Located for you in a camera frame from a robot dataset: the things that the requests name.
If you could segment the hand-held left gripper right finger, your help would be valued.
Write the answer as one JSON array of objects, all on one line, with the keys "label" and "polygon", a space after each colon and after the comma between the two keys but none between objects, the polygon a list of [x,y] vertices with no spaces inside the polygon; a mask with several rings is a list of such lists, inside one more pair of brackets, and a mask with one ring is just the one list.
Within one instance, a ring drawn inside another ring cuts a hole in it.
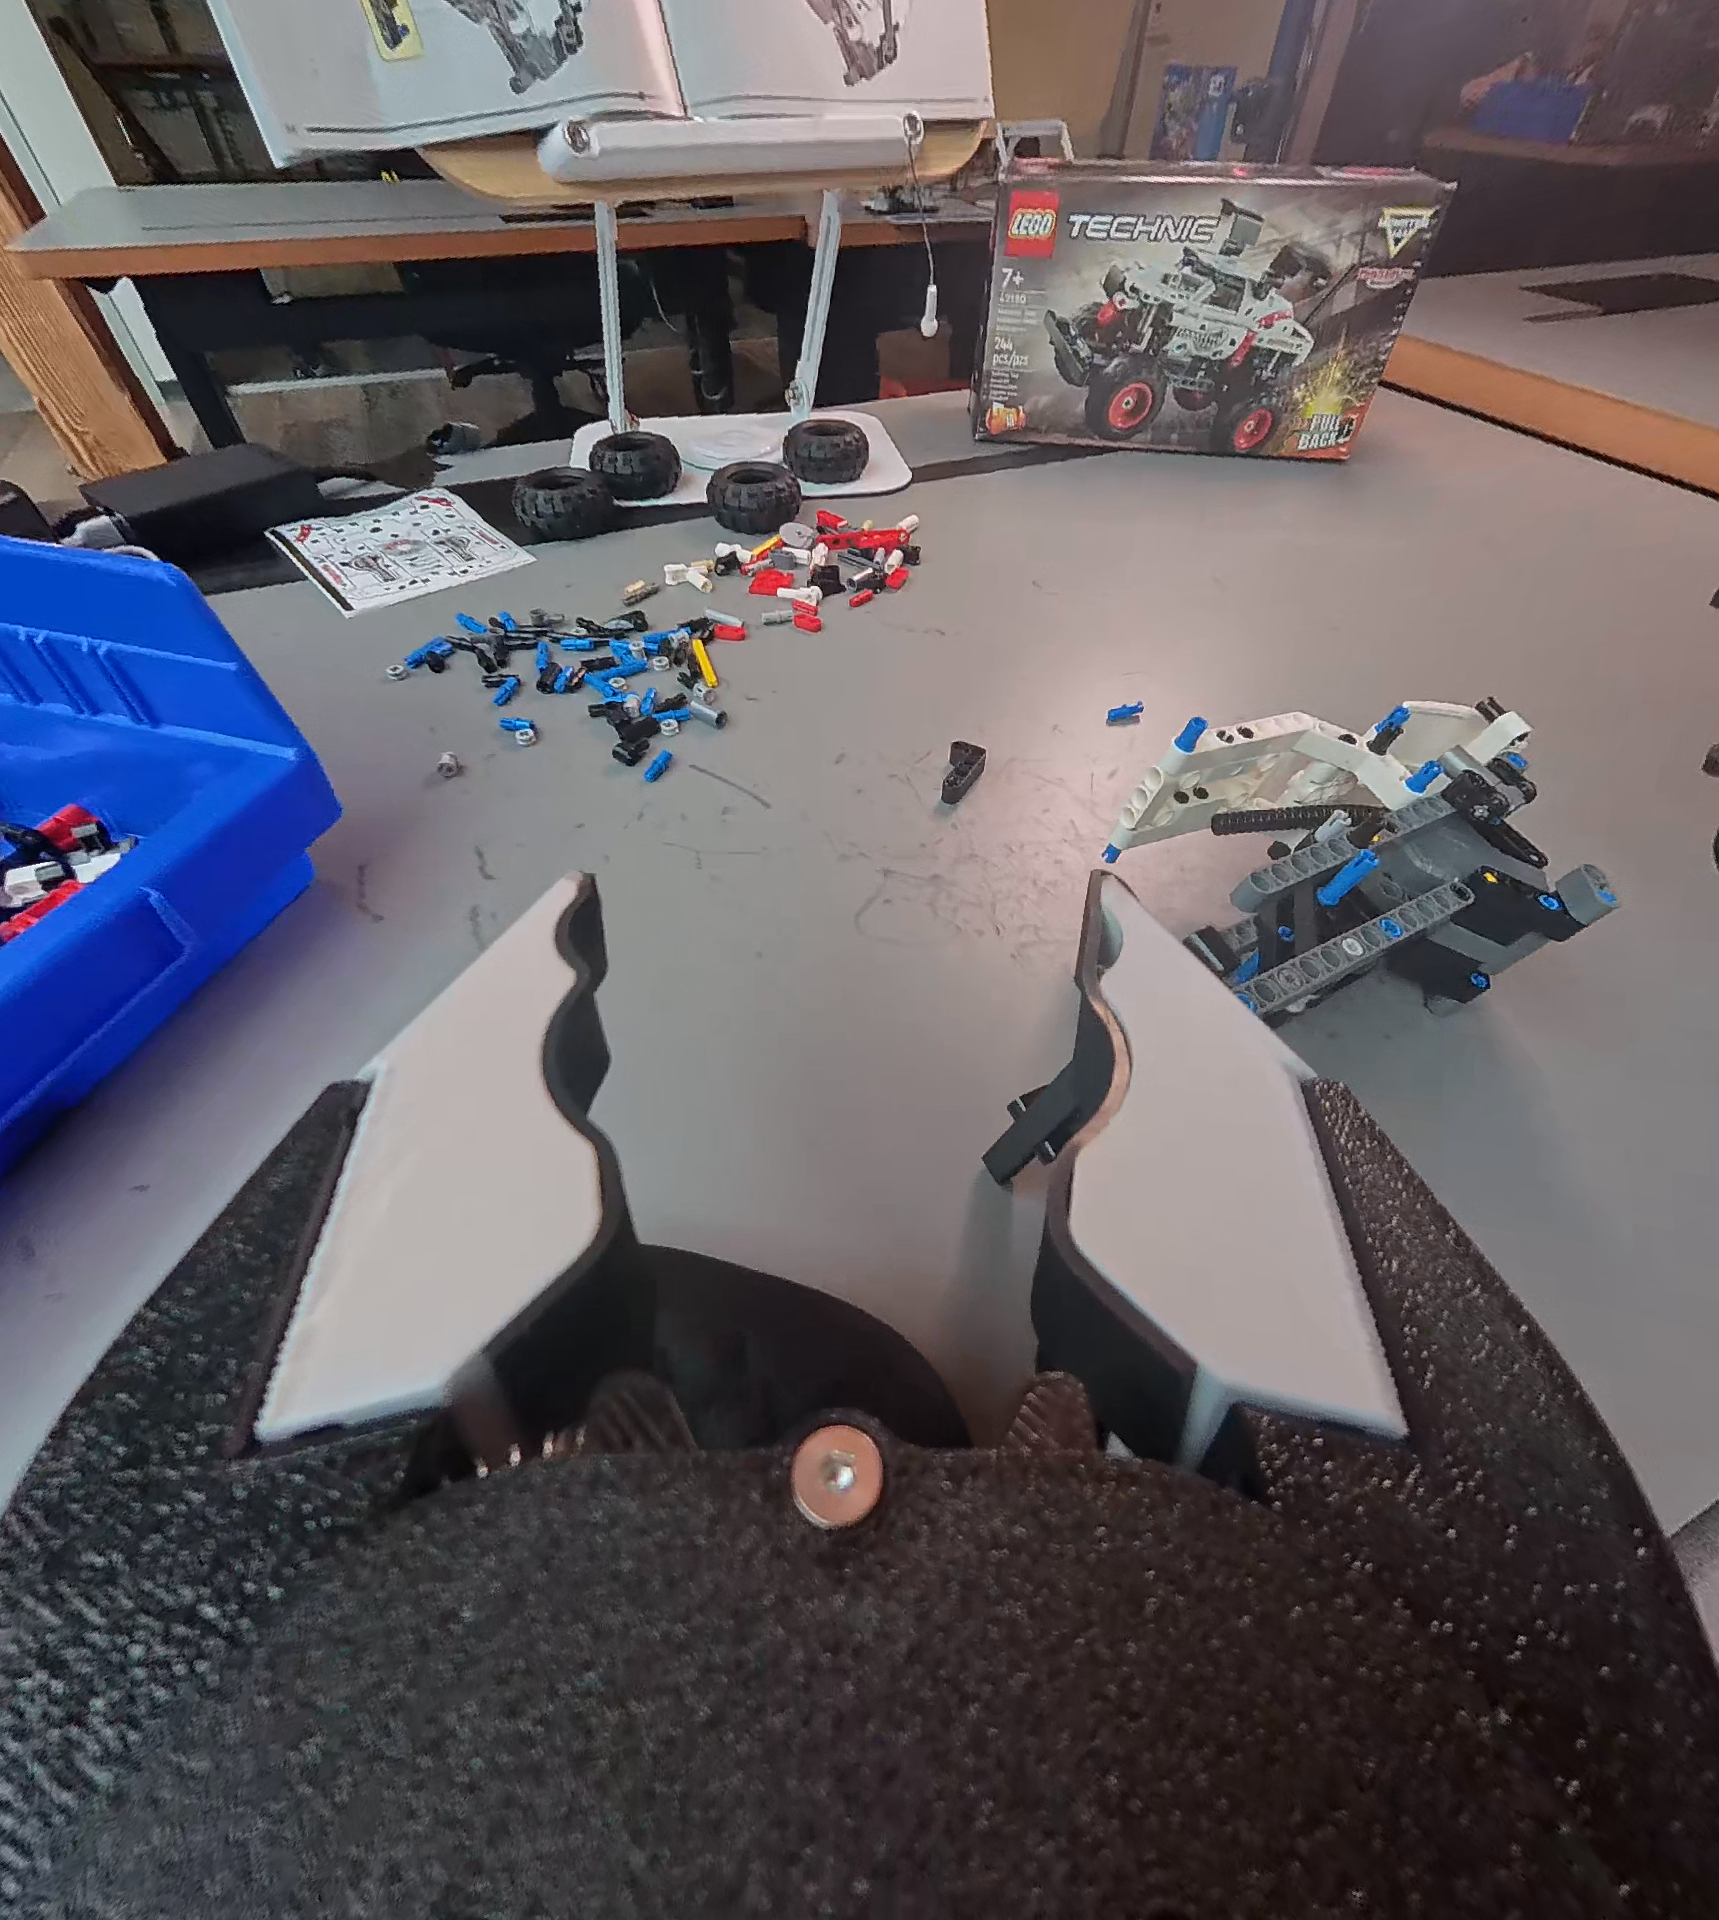
[{"label": "hand-held left gripper right finger", "polygon": [[1111,869],[1069,1062],[1111,1069],[1047,1168],[1031,1322],[1127,1452],[1201,1470],[1233,1414],[1401,1443],[1405,1411],[1311,1118],[1311,1068]]}]

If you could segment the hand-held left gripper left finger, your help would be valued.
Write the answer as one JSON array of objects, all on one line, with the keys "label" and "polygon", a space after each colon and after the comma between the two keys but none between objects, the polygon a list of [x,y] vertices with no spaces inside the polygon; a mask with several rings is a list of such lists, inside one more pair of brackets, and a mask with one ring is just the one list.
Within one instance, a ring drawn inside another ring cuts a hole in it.
[{"label": "hand-held left gripper left finger", "polygon": [[625,1195],[589,1115],[609,1053],[593,876],[535,900],[353,1080],[251,1438],[295,1443],[453,1401],[495,1336],[561,1304]]}]

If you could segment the black brick frame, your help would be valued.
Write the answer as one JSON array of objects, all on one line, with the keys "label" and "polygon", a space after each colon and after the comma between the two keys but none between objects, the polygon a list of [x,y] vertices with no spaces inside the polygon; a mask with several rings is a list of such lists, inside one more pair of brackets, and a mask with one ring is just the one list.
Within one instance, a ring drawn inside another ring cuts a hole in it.
[{"label": "black brick frame", "polygon": [[1009,1188],[1029,1163],[1051,1163],[1101,1110],[1109,1068],[1067,1062],[1047,1083],[1009,1103],[1011,1121],[985,1149],[981,1163],[997,1188]]}]

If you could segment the grey black toy truck chassis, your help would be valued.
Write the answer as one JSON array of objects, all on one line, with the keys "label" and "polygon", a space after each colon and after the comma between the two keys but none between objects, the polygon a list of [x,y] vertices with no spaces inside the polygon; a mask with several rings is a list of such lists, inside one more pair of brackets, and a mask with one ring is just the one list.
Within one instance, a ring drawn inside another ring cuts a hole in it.
[{"label": "grey black toy truck chassis", "polygon": [[1369,973],[1407,982],[1435,1011],[1467,1006],[1619,908],[1599,867],[1553,876],[1517,828],[1537,786],[1533,729],[1513,707],[1407,699],[1369,727],[1335,725],[1359,734],[1363,753],[1319,822],[1321,802],[1187,832],[1267,846],[1231,890],[1233,917],[1183,936],[1259,1019],[1295,1019]]}]

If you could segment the white bent brick beam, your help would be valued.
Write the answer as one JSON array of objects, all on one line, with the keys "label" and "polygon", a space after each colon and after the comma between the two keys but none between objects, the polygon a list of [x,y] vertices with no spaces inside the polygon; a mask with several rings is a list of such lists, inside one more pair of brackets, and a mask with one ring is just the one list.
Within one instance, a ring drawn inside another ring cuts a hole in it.
[{"label": "white bent brick beam", "polygon": [[1223,723],[1197,715],[1127,793],[1101,862],[1223,814],[1323,803],[1311,815],[1319,822],[1351,790],[1361,753],[1357,731],[1303,712]]}]

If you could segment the neighbouring grey table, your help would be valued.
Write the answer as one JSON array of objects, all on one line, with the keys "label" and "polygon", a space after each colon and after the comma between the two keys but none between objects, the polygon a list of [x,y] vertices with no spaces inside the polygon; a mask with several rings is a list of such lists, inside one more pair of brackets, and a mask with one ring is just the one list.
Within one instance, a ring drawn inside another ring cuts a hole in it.
[{"label": "neighbouring grey table", "polygon": [[1719,304],[1527,321],[1537,279],[1719,275],[1719,251],[1427,278],[1385,384],[1719,499]]}]

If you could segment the flat black object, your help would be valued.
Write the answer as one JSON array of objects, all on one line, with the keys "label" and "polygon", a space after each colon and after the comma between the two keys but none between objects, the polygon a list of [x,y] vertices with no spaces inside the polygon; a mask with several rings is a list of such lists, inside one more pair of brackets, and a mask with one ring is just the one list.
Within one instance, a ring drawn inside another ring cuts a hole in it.
[{"label": "flat black object", "polygon": [[1527,316],[1529,323],[1623,319],[1719,305],[1719,275],[1677,269],[1629,271],[1537,279],[1525,283],[1521,291],[1543,305]]}]

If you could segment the pile of small toy connectors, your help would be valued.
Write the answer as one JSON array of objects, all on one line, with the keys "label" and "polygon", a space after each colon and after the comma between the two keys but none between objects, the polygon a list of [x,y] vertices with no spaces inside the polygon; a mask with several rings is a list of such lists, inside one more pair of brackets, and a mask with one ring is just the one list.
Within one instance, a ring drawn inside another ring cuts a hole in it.
[{"label": "pile of small toy connectors", "polygon": [[[645,786],[679,764],[683,734],[727,725],[717,654],[747,639],[719,636],[701,614],[655,625],[641,605],[593,616],[545,609],[455,614],[443,632],[383,668],[389,686],[449,682],[497,750],[533,751],[549,725],[581,718],[601,756]],[[687,636],[701,636],[719,676],[699,684]]]}]

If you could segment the blue plastic storage bin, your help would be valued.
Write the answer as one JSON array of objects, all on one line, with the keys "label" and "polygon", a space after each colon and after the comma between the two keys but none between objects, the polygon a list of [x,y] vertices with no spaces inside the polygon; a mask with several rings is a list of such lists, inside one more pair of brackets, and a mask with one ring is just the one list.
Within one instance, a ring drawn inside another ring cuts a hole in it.
[{"label": "blue plastic storage bin", "polygon": [[311,883],[325,767],[199,588],[0,535],[0,822],[133,838],[0,956],[0,1175]]}]

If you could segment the white sticker sheet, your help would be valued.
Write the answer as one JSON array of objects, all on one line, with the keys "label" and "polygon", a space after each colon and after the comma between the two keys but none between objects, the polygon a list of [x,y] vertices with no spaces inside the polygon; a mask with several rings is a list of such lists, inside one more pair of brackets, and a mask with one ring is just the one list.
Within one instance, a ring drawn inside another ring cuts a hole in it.
[{"label": "white sticker sheet", "polygon": [[473,585],[531,562],[457,491],[431,488],[343,516],[309,516],[265,531],[331,605],[351,617],[447,588]]}]

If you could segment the toy truck cardboard box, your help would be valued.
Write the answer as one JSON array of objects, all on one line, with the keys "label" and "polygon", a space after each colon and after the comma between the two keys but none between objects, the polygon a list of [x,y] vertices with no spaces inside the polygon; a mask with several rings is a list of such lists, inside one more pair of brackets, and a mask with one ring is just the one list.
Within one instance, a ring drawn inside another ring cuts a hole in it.
[{"label": "toy truck cardboard box", "polygon": [[1453,192],[1401,166],[1011,159],[973,437],[1343,462]]}]

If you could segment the pile of red white parts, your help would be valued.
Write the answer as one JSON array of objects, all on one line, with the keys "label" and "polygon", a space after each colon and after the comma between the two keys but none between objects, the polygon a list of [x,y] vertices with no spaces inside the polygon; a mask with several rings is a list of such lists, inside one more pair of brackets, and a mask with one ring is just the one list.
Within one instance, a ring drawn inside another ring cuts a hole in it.
[{"label": "pile of red white parts", "polygon": [[821,510],[773,534],[717,540],[697,558],[669,559],[649,585],[699,593],[723,638],[751,623],[815,634],[823,614],[865,607],[903,588],[921,559],[919,516],[847,520]]}]

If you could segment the black power adapter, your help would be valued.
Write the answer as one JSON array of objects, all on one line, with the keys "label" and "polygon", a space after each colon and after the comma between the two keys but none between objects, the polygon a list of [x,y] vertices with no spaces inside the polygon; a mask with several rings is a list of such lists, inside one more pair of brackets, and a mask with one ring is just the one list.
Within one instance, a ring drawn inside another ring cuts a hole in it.
[{"label": "black power adapter", "polygon": [[85,507],[109,517],[127,545],[189,567],[321,516],[325,497],[309,465],[265,443],[225,443],[173,462],[85,477]]}]

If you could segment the white book stand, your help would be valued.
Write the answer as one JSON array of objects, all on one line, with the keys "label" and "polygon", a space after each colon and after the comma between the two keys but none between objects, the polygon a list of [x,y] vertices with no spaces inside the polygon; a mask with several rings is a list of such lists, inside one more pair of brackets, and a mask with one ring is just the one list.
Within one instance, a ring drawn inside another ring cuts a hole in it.
[{"label": "white book stand", "polygon": [[637,503],[659,506],[697,476],[697,455],[645,427],[627,404],[617,316],[617,203],[701,194],[773,198],[783,187],[821,194],[801,347],[779,419],[783,430],[793,430],[817,418],[843,194],[899,180],[949,180],[993,132],[991,116],[935,119],[913,108],[835,116],[577,116],[539,135],[439,141],[421,147],[419,156],[449,183],[493,203],[591,206],[607,406],[603,430],[587,445],[575,445],[573,457],[593,464],[607,453],[643,453],[653,488]]}]

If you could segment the instruction booklet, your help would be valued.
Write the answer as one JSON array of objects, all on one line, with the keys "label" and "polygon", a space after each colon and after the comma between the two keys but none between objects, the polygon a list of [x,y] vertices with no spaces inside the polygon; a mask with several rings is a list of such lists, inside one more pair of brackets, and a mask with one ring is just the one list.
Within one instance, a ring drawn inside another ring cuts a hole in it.
[{"label": "instruction booklet", "polygon": [[983,4],[213,1],[275,163],[559,123],[855,119],[905,156],[903,118],[993,111]]}]

